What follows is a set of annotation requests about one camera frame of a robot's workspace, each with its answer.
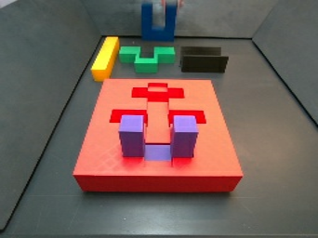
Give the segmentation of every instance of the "purple block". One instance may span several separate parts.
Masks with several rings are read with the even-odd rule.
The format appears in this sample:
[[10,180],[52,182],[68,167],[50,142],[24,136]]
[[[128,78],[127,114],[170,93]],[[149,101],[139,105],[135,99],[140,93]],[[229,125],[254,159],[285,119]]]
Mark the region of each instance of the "purple block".
[[123,115],[119,125],[123,157],[145,157],[145,117]]
[[170,161],[170,145],[146,145],[145,160]]
[[197,119],[193,115],[175,115],[171,131],[173,158],[193,158],[199,134]]

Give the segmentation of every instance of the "gray wall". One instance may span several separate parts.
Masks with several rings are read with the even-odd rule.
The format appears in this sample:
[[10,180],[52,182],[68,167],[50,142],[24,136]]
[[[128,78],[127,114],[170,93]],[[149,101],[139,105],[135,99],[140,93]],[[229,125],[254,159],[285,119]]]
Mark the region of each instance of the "gray wall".
[[24,0],[0,9],[0,230],[99,38],[79,0]]
[[0,8],[15,2],[16,0],[0,0]]
[[[178,36],[253,38],[278,0],[185,0],[177,19]],[[82,0],[103,35],[140,35],[143,0]],[[155,22],[163,22],[154,0]]]
[[318,124],[317,11],[317,0],[281,0],[254,42]]

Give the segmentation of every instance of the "green t-shaped block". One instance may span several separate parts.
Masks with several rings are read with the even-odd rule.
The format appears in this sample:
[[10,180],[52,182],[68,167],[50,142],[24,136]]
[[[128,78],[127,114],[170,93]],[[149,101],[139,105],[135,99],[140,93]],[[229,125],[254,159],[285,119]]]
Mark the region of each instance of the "green t-shaped block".
[[122,63],[134,63],[135,57],[140,55],[140,46],[123,46],[119,50],[119,61]]
[[154,48],[154,55],[158,56],[159,63],[174,63],[175,62],[175,50],[174,47],[161,47]]
[[135,57],[134,70],[136,73],[158,73],[158,56],[140,58],[140,55],[138,55]]

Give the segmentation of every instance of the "toy block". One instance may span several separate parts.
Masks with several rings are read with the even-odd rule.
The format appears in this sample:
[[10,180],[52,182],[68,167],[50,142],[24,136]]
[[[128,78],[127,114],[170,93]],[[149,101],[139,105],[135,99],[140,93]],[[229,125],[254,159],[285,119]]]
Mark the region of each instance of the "toy block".
[[174,41],[178,4],[166,4],[166,26],[153,26],[153,3],[142,5],[142,38],[147,41]]
[[140,56],[136,55],[134,69],[136,73],[158,73],[158,57],[140,58]]
[[143,119],[145,119],[145,123],[147,123],[147,121],[149,121],[147,110],[128,109],[128,107],[126,106],[126,109],[114,109],[112,110],[110,123],[120,123],[123,115],[142,115]]
[[149,102],[147,114],[146,143],[170,144],[169,104]]
[[135,57],[140,55],[140,46],[123,46],[119,50],[119,61],[122,63],[134,63]]
[[147,101],[169,102],[169,99],[183,99],[182,88],[169,87],[166,84],[150,83],[149,87],[134,87],[132,98],[147,98]]
[[118,51],[118,37],[107,37],[91,68],[95,81],[102,82],[104,79],[110,78],[115,66]]
[[171,156],[174,158],[193,158],[198,137],[195,116],[175,115],[171,131]]
[[182,46],[182,56],[221,56],[221,47]]
[[123,157],[145,157],[145,120],[142,115],[123,115],[119,125]]
[[227,56],[221,55],[221,47],[182,47],[182,72],[225,73]]
[[159,63],[174,63],[175,62],[175,50],[174,47],[159,47],[154,48],[154,54],[158,56]]
[[[161,92],[163,88],[181,88],[185,97],[169,98],[169,102],[134,98],[132,89],[147,87],[151,90],[159,87]],[[162,108],[161,113],[159,109],[157,112],[151,109],[151,104],[157,103],[169,105]],[[153,118],[166,119],[167,128],[169,111],[203,112],[206,122],[197,124],[201,135],[197,137],[193,158],[171,157],[171,160],[165,160],[166,156],[153,157],[157,154],[154,150],[149,151],[146,157],[123,157],[119,123],[108,120],[114,110],[132,110],[132,107],[147,110],[149,124],[155,120]],[[162,145],[171,146],[171,140]],[[210,80],[110,79],[103,82],[74,170],[74,177],[84,191],[230,192],[239,184],[242,176],[239,159]]]
[[145,160],[171,161],[170,145],[146,145]]
[[174,117],[177,115],[183,115],[183,116],[191,115],[195,117],[198,124],[206,124],[205,113],[202,110],[171,110],[171,109],[169,109],[169,123],[170,124],[173,124]]

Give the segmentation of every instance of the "red block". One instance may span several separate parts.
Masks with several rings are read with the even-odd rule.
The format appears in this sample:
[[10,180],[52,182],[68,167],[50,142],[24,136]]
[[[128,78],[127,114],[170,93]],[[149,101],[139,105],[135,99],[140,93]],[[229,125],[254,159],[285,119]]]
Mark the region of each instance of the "red block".
[[[165,84],[169,84],[169,89],[182,88],[185,97],[169,97],[169,103],[149,102],[147,98],[132,98],[134,88],[151,86],[151,90],[155,90]],[[163,108],[157,107],[159,104],[154,106],[150,103],[167,104],[167,112],[159,116],[161,111],[165,111]],[[197,116],[203,115],[205,123],[198,123],[199,136],[194,158],[173,158],[171,162],[123,158],[118,135],[119,123],[110,122],[114,110],[127,110],[126,112],[138,110],[138,114],[147,111],[146,133],[147,130],[155,133],[154,126],[159,125],[158,129],[165,133],[165,140],[169,137],[169,127],[167,130],[163,128],[166,123],[169,125],[169,114],[201,112]],[[153,137],[151,143],[159,144],[161,141],[155,141]],[[88,192],[234,190],[242,179],[242,170],[211,82],[162,79],[104,81],[74,176],[82,189]]]

